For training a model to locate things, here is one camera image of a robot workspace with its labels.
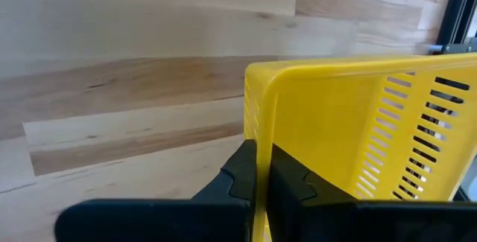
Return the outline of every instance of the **basket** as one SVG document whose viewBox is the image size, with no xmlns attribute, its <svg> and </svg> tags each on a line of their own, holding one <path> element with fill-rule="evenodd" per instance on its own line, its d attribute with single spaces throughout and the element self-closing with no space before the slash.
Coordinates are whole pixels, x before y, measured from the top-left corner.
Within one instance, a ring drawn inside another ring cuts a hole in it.
<svg viewBox="0 0 477 242">
<path fill-rule="evenodd" d="M 273 143 L 359 199 L 451 199 L 476 153 L 476 88 L 477 54 L 248 66 L 253 239 L 263 238 Z"/>
</svg>

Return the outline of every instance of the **ventilation slot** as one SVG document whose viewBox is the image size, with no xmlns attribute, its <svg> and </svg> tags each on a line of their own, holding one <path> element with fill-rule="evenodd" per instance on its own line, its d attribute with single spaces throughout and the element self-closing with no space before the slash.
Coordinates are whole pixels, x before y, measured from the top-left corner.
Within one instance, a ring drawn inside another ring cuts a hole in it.
<svg viewBox="0 0 477 242">
<path fill-rule="evenodd" d="M 438 146 L 436 146 L 436 145 L 434 145 L 434 144 L 432 144 L 432 143 L 430 143 L 430 142 L 428 142 L 428 141 L 426 141 L 426 140 L 423 140 L 423 139 L 421 139 L 421 138 L 419 138 L 419 137 L 417 137 L 417 136 L 414 136 L 414 137 L 413 137 L 413 140 L 415 140 L 415 141 L 417 141 L 417 142 L 419 142 L 419 143 L 421 143 L 421 144 L 424 144 L 425 146 L 427 146 L 427 147 L 429 147 L 429 148 L 435 150 L 436 152 L 440 152 L 440 148 L 439 148 Z"/>
<path fill-rule="evenodd" d="M 413 159 L 412 157 L 409 158 L 409 162 L 412 164 L 416 165 L 419 168 L 422 168 L 424 171 L 431 173 L 431 167 L 424 165 L 423 163 L 417 161 L 416 159 Z"/>
<path fill-rule="evenodd" d="M 388 121 L 386 121 L 382 118 L 376 118 L 376 121 L 378 121 L 380 124 L 386 126 L 387 128 L 389 128 L 391 130 L 396 130 L 397 129 L 395 124 L 392 124 L 392 123 L 390 123 L 390 122 L 388 122 Z"/>
<path fill-rule="evenodd" d="M 404 106 L 402 104 L 398 104 L 397 102 L 394 102 L 388 98 L 382 98 L 381 101 L 385 104 L 391 105 L 392 107 L 395 107 L 397 109 L 404 109 Z"/>
<path fill-rule="evenodd" d="M 372 172 L 376 173 L 376 174 L 379 174 L 381 173 L 381 171 L 376 168 L 375 166 L 373 166 L 371 163 L 369 163 L 368 161 L 364 160 L 363 161 L 364 165 L 369 168 Z"/>
<path fill-rule="evenodd" d="M 374 197 L 374 194 L 371 193 L 366 187 L 364 187 L 361 183 L 357 182 L 356 186 L 358 186 L 359 190 L 362 191 L 363 193 L 366 193 L 366 195 L 370 197 Z"/>
<path fill-rule="evenodd" d="M 379 160 L 378 158 L 376 158 L 375 156 L 373 156 L 372 154 L 370 154 L 370 153 L 364 153 L 364 154 L 365 154 L 365 156 L 367 156 L 370 160 L 372 160 L 376 164 L 382 165 L 382 161 Z"/>
<path fill-rule="evenodd" d="M 413 171 L 413 170 L 410 169 L 410 168 L 406 168 L 405 170 L 408 171 L 412 176 L 415 176 L 416 178 L 422 180 L 423 182 L 427 182 L 427 178 L 425 178 L 424 176 L 422 176 L 422 175 L 419 174 L 418 172 Z"/>
<path fill-rule="evenodd" d="M 457 98 L 455 96 L 452 96 L 452 95 L 449 95 L 447 93 L 442 93 L 442 92 L 439 92 L 437 90 L 431 90 L 431 93 L 430 93 L 432 96 L 435 96 L 435 97 L 438 97 L 438 98 L 441 98 L 443 100 L 446 100 L 446 101 L 451 101 L 453 102 L 454 104 L 463 104 L 464 103 L 464 100 L 462 100 L 461 98 Z"/>
<path fill-rule="evenodd" d="M 417 153 L 418 155 L 424 157 L 425 159 L 429 160 L 430 162 L 436 163 L 436 161 L 437 161 L 435 157 L 432 157 L 432 156 L 430 156 L 429 154 L 424 153 L 424 152 L 421 151 L 421 150 L 418 150 L 418 149 L 416 149 L 416 148 L 412 148 L 412 151 L 415 152 L 415 153 Z"/>
<path fill-rule="evenodd" d="M 402 198 L 397 192 L 393 191 L 393 195 L 401 200 L 403 200 L 404 198 Z"/>
<path fill-rule="evenodd" d="M 388 144 L 387 144 L 387 143 L 383 142 L 382 140 L 378 139 L 377 137 L 371 136 L 370 138 L 371 138 L 371 140 L 373 140 L 373 141 L 376 142 L 377 144 L 379 144 L 379 145 L 381 145 L 381 146 L 383 146 L 383 147 L 388 147 Z"/>
<path fill-rule="evenodd" d="M 433 104 L 433 103 L 430 103 L 430 102 L 426 102 L 426 107 L 430 108 L 430 109 L 433 109 L 433 110 L 436 110 L 438 112 L 442 112 L 446 115 L 450 115 L 450 116 L 457 116 L 457 112 L 456 111 L 452 111 L 452 110 L 449 110 L 447 108 L 444 108 L 442 106 L 438 106 L 437 104 Z"/>
<path fill-rule="evenodd" d="M 402 180 L 407 182 L 410 186 L 416 188 L 418 191 L 423 191 L 424 190 L 422 187 L 420 187 L 419 185 L 417 185 L 416 183 L 414 183 L 410 179 L 406 178 L 405 176 L 402 176 Z"/>
<path fill-rule="evenodd" d="M 373 127 L 373 130 L 376 132 L 376 133 L 379 133 L 381 135 L 383 135 L 384 137 L 386 138 L 389 138 L 389 139 L 392 139 L 393 136 L 387 132 L 385 132 L 384 130 L 378 128 L 378 127 Z"/>
<path fill-rule="evenodd" d="M 368 187 L 368 188 L 371 188 L 373 190 L 376 190 L 376 186 L 374 186 L 374 184 L 372 184 L 371 182 L 369 182 L 367 179 L 365 179 L 363 176 L 360 176 L 359 179 Z"/>
<path fill-rule="evenodd" d="M 411 83 L 409 83 L 408 81 L 400 80 L 395 77 L 388 77 L 386 80 L 400 86 L 411 87 Z"/>
<path fill-rule="evenodd" d="M 366 174 L 366 176 L 368 176 L 370 179 L 372 179 L 374 182 L 379 182 L 379 179 L 376 178 L 373 174 L 371 174 L 371 172 L 363 169 L 363 173 Z"/>
<path fill-rule="evenodd" d="M 400 97 L 400 98 L 407 98 L 408 95 L 402 92 L 398 92 L 397 90 L 390 89 L 390 88 L 385 88 L 385 92 L 392 94 L 394 96 Z"/>
<path fill-rule="evenodd" d="M 386 157 L 386 153 L 383 152 L 382 150 L 376 148 L 374 145 L 368 144 L 367 147 L 370 148 L 370 150 L 372 150 L 374 153 L 377 153 L 380 156 Z"/>
<path fill-rule="evenodd" d="M 413 194 L 411 191 L 409 191 L 407 188 L 405 188 L 402 185 L 399 185 L 399 189 L 401 189 L 403 192 L 405 192 L 408 196 L 412 197 L 413 199 L 417 199 L 417 195 Z"/>
<path fill-rule="evenodd" d="M 449 79 L 442 78 L 442 77 L 436 77 L 435 82 L 436 83 L 441 83 L 441 84 L 446 85 L 446 86 L 451 86 L 451 87 L 454 87 L 456 89 L 462 89 L 462 90 L 469 90 L 470 89 L 470 86 L 467 85 L 467 84 L 460 83 L 460 82 L 453 81 L 453 80 L 449 80 Z"/>
<path fill-rule="evenodd" d="M 433 124 L 438 125 L 439 127 L 443 127 L 443 128 L 447 128 L 447 129 L 450 129 L 450 128 L 451 128 L 451 125 L 450 125 L 449 123 L 447 123 L 447 122 L 445 122 L 445 121 L 442 121 L 442 120 L 440 120 L 440 119 L 437 119 L 437 118 L 433 118 L 433 117 L 431 117 L 431 116 L 429 116 L 429 115 L 422 114 L 420 117 L 421 117 L 422 119 L 424 119 L 424 120 L 427 120 L 427 121 L 429 121 L 429 122 L 431 122 L 431 123 L 433 123 Z"/>
<path fill-rule="evenodd" d="M 379 111 L 380 113 L 382 113 L 383 115 L 387 115 L 387 116 L 389 116 L 389 117 L 391 117 L 391 118 L 394 118 L 394 119 L 396 119 L 396 120 L 399 120 L 399 116 L 398 116 L 397 114 L 395 114 L 395 113 L 393 113 L 393 112 L 389 112 L 389 111 L 387 111 L 387 110 L 384 109 L 384 108 L 378 108 L 378 111 Z"/>
<path fill-rule="evenodd" d="M 440 139 L 441 141 L 445 141 L 445 140 L 446 140 L 446 136 L 444 136 L 444 135 L 442 135 L 442 134 L 440 134 L 440 133 L 437 133 L 437 132 L 435 132 L 434 130 L 430 130 L 430 129 L 428 129 L 427 127 L 423 127 L 423 126 L 421 126 L 421 125 L 417 125 L 417 129 L 420 130 L 420 131 L 422 131 L 422 132 L 424 132 L 424 133 L 426 133 L 426 134 L 429 134 L 429 135 L 431 135 L 431 136 L 433 136 L 433 137 L 435 137 L 435 138 L 438 138 L 438 139 Z"/>
<path fill-rule="evenodd" d="M 358 190 L 356 190 L 356 195 L 357 195 L 359 198 L 364 199 L 364 195 L 363 195 L 360 191 L 358 191 Z"/>
</svg>

